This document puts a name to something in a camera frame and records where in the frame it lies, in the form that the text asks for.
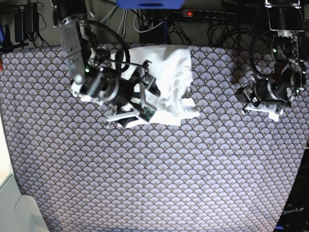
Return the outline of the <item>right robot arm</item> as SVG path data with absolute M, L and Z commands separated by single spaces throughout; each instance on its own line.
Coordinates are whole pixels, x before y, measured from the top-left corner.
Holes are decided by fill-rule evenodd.
M 150 123 L 157 108 L 147 101 L 146 94 L 161 94 L 156 78 L 149 74 L 151 62 L 132 63 L 124 40 L 113 29 L 92 20 L 94 13 L 87 10 L 85 1 L 53 0 L 51 6 L 54 27 L 62 32 L 72 95 L 83 102 L 106 104 L 108 124 Z M 107 31 L 121 45 L 114 58 L 99 43 L 93 26 Z

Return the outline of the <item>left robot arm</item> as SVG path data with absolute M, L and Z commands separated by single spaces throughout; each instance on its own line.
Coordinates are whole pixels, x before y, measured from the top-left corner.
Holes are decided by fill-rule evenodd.
M 299 34 L 305 32 L 302 6 L 299 0 L 266 0 L 269 30 L 254 37 L 250 44 L 249 62 L 253 70 L 250 83 L 237 89 L 235 95 L 244 104 L 242 114 L 249 111 L 267 113 L 279 121 L 285 107 L 305 89 L 307 71 L 300 54 Z M 254 49 L 257 41 L 272 35 L 271 52 L 274 71 L 266 74 L 257 70 Z

